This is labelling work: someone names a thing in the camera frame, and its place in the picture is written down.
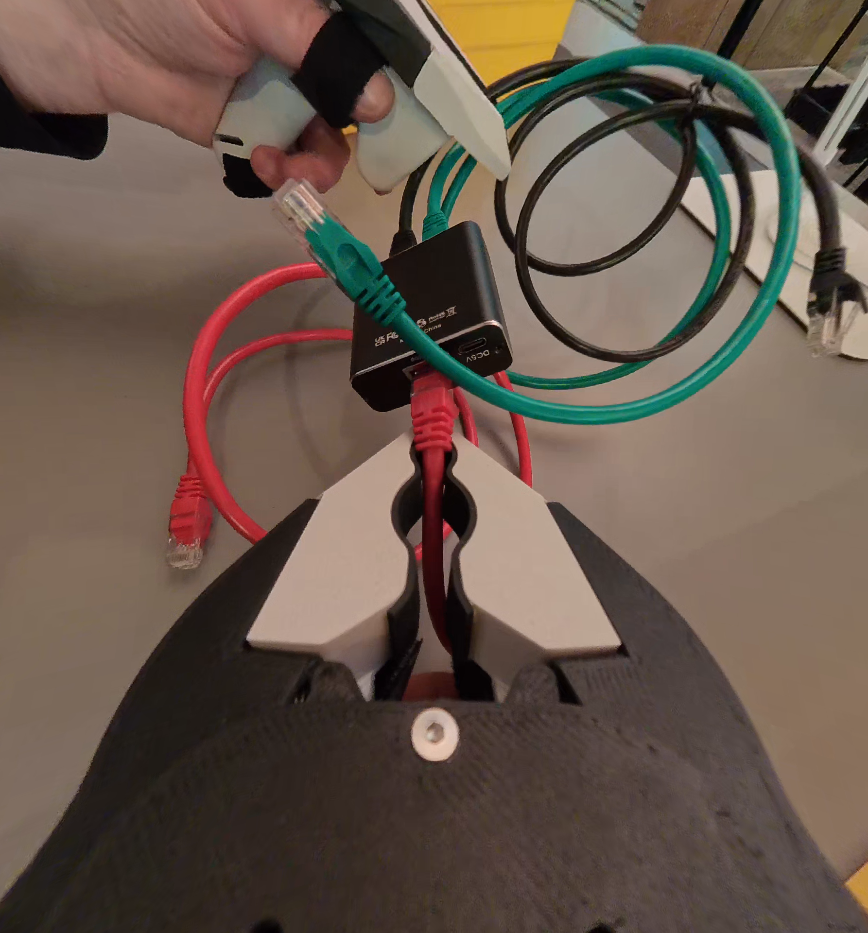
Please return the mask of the yellow plastic bin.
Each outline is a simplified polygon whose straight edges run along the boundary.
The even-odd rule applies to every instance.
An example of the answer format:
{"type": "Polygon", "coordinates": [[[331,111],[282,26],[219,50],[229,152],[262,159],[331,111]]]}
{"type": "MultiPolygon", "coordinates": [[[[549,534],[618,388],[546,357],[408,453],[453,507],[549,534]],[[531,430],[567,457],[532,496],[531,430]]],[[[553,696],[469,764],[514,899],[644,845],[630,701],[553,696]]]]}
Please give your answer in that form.
{"type": "Polygon", "coordinates": [[[549,61],[561,44],[573,1],[430,1],[485,85],[549,61]]]}

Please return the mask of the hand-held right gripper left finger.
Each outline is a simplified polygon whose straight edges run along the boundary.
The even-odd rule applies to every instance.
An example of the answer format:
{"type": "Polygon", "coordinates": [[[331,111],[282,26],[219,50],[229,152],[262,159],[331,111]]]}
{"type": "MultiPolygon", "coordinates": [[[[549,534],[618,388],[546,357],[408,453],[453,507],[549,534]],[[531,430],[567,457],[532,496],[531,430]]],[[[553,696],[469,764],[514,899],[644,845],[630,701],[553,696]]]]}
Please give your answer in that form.
{"type": "Polygon", "coordinates": [[[324,491],[248,632],[251,647],[347,667],[395,699],[417,657],[420,592],[407,541],[420,512],[405,433],[324,491]]]}

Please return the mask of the person's left hand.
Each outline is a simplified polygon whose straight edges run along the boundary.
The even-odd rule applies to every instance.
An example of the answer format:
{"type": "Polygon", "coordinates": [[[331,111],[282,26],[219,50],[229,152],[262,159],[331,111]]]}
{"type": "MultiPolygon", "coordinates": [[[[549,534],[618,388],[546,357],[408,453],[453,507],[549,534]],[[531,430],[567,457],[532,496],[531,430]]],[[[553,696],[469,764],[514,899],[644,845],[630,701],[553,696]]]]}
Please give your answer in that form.
{"type": "MultiPolygon", "coordinates": [[[[262,56],[295,72],[329,16],[309,1],[0,1],[0,76],[29,111],[125,115],[209,147],[240,77],[262,56]]],[[[393,102],[372,76],[355,119],[393,102]]],[[[326,192],[348,158],[317,117],[291,151],[261,146],[251,164],[273,190],[294,178],[326,192]]]]}

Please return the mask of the brown wooden cabinet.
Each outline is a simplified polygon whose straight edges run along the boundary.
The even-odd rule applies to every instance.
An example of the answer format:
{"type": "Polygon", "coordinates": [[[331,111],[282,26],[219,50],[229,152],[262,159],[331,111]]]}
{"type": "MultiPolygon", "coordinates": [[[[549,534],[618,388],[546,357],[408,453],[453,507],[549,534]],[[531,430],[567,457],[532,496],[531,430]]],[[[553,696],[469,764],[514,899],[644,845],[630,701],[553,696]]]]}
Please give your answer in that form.
{"type": "Polygon", "coordinates": [[[649,44],[717,52],[742,5],[742,1],[647,1],[636,36],[649,44]]]}

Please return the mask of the black ethernet splitter box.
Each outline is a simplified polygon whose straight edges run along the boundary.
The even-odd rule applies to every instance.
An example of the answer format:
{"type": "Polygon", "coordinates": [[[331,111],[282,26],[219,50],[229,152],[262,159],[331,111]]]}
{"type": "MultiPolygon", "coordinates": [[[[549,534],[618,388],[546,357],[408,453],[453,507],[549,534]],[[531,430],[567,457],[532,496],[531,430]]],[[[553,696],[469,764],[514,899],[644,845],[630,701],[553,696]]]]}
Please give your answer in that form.
{"type": "MultiPolygon", "coordinates": [[[[512,353],[481,227],[465,220],[382,262],[417,326],[452,358],[483,377],[508,370],[512,353]]],[[[350,383],[374,411],[410,402],[422,358],[393,328],[355,309],[350,383]]]]}

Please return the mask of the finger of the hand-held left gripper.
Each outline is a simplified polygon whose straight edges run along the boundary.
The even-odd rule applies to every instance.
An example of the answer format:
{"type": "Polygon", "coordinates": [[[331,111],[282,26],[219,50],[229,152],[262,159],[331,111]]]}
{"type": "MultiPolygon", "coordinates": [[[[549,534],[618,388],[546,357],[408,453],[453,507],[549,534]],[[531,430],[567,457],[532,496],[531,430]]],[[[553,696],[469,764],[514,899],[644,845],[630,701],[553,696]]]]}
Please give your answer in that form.
{"type": "Polygon", "coordinates": [[[416,99],[470,157],[495,179],[506,179],[510,173],[506,127],[479,74],[427,2],[399,1],[398,5],[429,47],[412,82],[416,99]]]}

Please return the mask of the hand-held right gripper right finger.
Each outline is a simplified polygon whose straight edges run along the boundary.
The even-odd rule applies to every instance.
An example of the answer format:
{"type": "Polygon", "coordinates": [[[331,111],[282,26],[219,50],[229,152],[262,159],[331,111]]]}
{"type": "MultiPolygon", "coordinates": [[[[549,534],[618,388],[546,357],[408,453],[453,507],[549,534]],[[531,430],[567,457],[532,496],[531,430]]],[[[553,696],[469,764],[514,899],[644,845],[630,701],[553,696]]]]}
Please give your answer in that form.
{"type": "Polygon", "coordinates": [[[502,701],[525,667],[620,650],[620,636],[542,495],[458,439],[443,507],[458,539],[445,624],[461,699],[502,701]]]}

